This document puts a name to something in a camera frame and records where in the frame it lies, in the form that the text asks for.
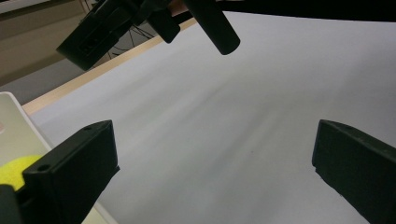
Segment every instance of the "yellow ball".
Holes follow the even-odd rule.
[[[20,157],[0,166],[0,184],[11,185],[15,190],[20,189],[24,185],[22,171],[41,157],[37,155]]]

